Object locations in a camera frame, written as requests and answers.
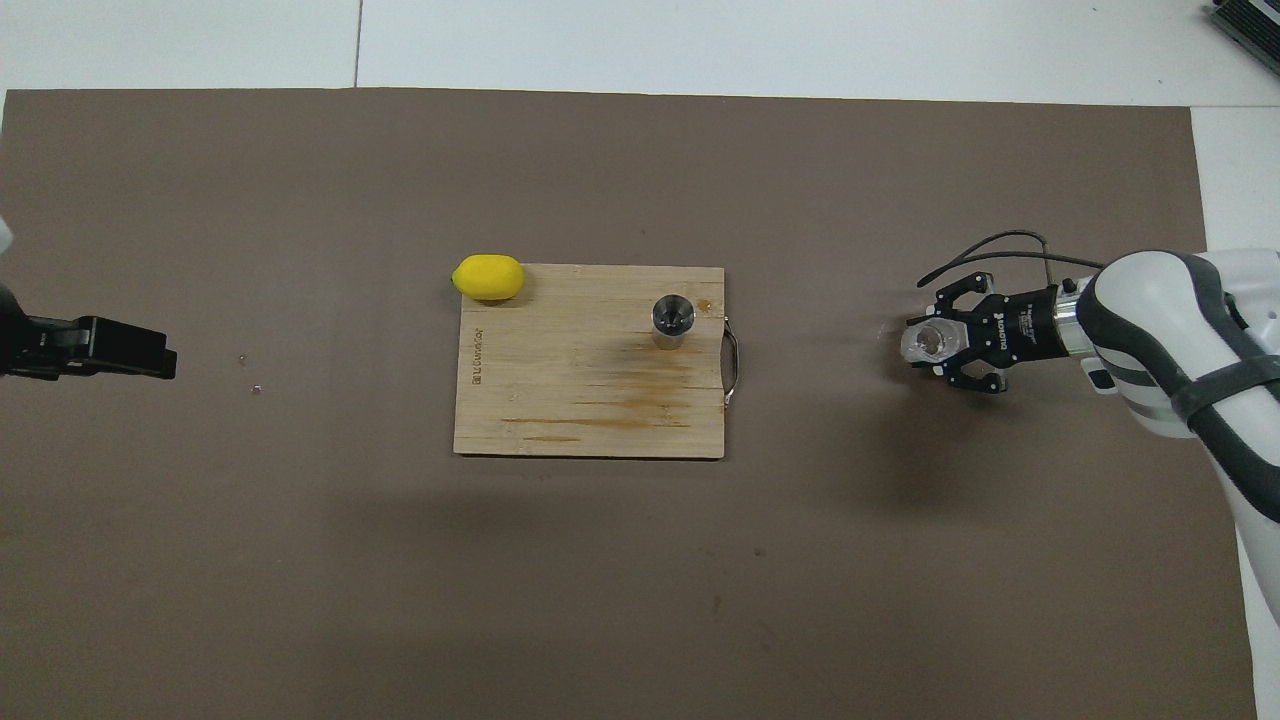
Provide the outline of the grey ribbed device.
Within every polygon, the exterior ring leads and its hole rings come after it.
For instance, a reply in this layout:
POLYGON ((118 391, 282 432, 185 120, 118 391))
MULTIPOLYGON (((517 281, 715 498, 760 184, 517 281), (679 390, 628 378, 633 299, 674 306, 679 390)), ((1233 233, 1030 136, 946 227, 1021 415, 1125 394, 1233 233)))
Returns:
POLYGON ((1210 0, 1210 23, 1280 77, 1280 0, 1210 0))

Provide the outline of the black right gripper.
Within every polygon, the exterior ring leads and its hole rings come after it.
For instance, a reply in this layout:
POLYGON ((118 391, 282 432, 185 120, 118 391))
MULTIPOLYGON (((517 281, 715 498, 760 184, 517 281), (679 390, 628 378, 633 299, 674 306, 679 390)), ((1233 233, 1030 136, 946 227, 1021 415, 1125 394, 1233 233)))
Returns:
POLYGON ((1059 287, 1011 296, 993 293, 992 275, 965 275, 937 290, 932 304, 910 322, 945 319, 975 322, 978 357, 956 355, 931 365, 936 377, 951 389, 982 395, 1009 391, 1006 372, 988 363, 1033 363, 1066 356, 1055 307, 1059 287), (972 307, 960 307, 965 297, 977 299, 972 307))

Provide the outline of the brown table mat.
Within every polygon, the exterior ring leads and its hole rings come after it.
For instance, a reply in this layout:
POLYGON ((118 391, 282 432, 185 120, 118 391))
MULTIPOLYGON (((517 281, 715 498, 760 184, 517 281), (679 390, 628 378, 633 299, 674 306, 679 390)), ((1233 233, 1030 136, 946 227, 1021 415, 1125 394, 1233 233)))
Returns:
POLYGON ((945 388, 983 236, 1204 246, 1183 108, 18 92, 0 281, 172 382, 0 379, 0 719, 1247 720, 1203 452, 945 388), (460 457, 456 263, 722 266, 714 462, 460 457))

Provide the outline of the small clear glass cup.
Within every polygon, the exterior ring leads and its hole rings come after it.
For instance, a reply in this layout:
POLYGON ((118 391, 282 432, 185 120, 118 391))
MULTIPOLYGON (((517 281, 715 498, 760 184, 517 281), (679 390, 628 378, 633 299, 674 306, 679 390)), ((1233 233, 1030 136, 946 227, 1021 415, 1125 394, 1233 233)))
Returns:
POLYGON ((900 340, 902 360, 910 365, 941 365, 969 347, 964 323, 942 316, 928 316, 910 324, 900 340))

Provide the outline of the yellow lemon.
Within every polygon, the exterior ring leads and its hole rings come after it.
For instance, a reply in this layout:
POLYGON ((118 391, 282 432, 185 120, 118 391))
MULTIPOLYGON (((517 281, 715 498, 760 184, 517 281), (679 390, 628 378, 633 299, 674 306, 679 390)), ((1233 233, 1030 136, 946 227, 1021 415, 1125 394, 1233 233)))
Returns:
POLYGON ((524 265, 504 254, 472 254, 451 273, 453 286, 467 299, 500 302, 515 299, 525 286, 524 265))

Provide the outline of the steel double jigger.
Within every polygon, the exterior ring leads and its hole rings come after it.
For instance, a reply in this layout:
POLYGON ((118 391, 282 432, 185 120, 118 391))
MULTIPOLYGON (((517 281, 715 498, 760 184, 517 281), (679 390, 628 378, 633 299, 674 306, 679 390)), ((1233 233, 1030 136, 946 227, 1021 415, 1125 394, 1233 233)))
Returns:
POLYGON ((658 299, 652 307, 652 338, 659 350, 681 347, 696 322, 692 302, 677 293, 658 299))

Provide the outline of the wooden cutting board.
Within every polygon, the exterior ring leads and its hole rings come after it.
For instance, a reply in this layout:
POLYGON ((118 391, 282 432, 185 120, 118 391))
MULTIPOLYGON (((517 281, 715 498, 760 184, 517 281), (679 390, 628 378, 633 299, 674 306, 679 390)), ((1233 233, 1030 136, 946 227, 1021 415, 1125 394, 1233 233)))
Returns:
POLYGON ((525 274, 515 299, 461 301, 457 454, 724 456, 724 269, 529 263, 525 274), (664 351, 652 307, 668 293, 696 322, 664 351))

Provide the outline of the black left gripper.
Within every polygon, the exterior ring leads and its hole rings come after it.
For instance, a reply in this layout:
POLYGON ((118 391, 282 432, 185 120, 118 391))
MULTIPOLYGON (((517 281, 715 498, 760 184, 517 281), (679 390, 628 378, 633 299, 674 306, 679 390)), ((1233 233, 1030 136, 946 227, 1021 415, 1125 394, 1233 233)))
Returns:
POLYGON ((0 284, 0 375, 58 379, 69 374, 70 351, 83 374, 177 377, 177 351, 168 336, 104 316, 74 322, 32 318, 14 293, 0 284))

